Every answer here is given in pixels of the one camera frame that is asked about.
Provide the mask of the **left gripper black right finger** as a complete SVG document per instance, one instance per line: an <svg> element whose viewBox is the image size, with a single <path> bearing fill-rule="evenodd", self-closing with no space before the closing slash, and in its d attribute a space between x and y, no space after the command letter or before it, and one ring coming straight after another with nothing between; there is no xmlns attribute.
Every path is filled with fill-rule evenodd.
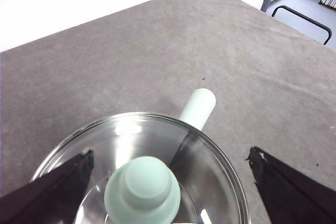
<svg viewBox="0 0 336 224"><path fill-rule="evenodd" d="M271 223L335 223L335 190L256 146L247 160Z"/></svg>

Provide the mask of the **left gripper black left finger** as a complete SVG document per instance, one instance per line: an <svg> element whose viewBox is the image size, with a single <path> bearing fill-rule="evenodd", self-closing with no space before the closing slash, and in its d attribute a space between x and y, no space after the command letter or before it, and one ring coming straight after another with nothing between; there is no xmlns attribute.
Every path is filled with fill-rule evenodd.
<svg viewBox="0 0 336 224"><path fill-rule="evenodd" d="M1 197L1 223L73 223L93 168L89 150Z"/></svg>

